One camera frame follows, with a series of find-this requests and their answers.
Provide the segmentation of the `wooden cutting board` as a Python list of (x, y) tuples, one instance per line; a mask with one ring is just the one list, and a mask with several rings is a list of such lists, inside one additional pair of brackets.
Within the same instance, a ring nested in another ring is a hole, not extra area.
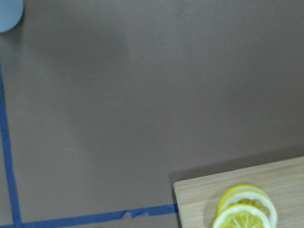
[(278, 161), (174, 183), (183, 228), (210, 228), (221, 196), (231, 187), (252, 184), (269, 196), (279, 228), (304, 226), (304, 159)]

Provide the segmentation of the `light blue paper cup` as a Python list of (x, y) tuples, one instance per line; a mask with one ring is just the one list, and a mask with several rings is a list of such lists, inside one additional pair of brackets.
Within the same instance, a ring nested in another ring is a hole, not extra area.
[(0, 0), (0, 32), (13, 29), (24, 12), (23, 0)]

